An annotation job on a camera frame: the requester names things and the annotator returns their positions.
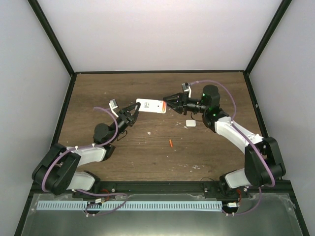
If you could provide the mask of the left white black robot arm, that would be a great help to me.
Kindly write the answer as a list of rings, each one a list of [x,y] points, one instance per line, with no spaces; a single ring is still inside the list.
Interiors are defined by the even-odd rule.
[[[75,190],[84,192],[91,199],[100,194],[101,187],[96,183],[97,177],[87,171],[79,172],[77,168],[108,160],[115,150],[113,142],[137,121],[141,104],[136,102],[119,109],[113,99],[109,106],[108,109],[95,108],[106,112],[114,122],[111,125],[96,125],[92,144],[66,147],[56,143],[50,147],[31,176],[44,192],[60,195],[67,190]]]

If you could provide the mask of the white remote control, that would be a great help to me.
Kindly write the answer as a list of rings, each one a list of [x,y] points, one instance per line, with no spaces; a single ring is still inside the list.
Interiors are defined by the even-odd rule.
[[[153,99],[141,99],[137,98],[136,102],[141,103],[141,107],[139,109],[140,112],[146,113],[157,113],[157,114],[165,114],[166,110],[163,111],[163,102],[162,100],[153,100]]]

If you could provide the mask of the white battery cover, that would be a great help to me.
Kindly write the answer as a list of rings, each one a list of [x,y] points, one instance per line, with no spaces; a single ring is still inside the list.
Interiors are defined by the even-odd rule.
[[[193,119],[186,120],[186,127],[196,127],[196,121]]]

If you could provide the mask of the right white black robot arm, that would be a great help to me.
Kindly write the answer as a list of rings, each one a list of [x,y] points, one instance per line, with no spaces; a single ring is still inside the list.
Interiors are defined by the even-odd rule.
[[[278,142],[264,138],[239,125],[220,106],[220,93],[215,85],[206,85],[201,98],[191,97],[191,84],[183,83],[182,92],[163,98],[166,105],[179,114],[201,114],[204,125],[223,136],[244,154],[244,168],[220,177],[219,193],[230,198],[239,187],[275,186],[276,180],[286,174]]]

